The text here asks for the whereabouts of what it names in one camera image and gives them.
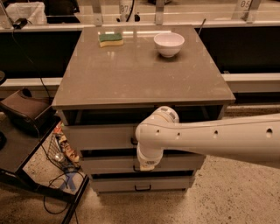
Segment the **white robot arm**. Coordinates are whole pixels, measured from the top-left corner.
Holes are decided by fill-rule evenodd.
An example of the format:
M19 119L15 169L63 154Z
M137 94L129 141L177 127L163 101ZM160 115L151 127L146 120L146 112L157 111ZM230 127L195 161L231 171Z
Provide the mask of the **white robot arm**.
M153 170L165 150L280 168L279 114L181 123L174 109L163 106L138 124L136 140L142 171Z

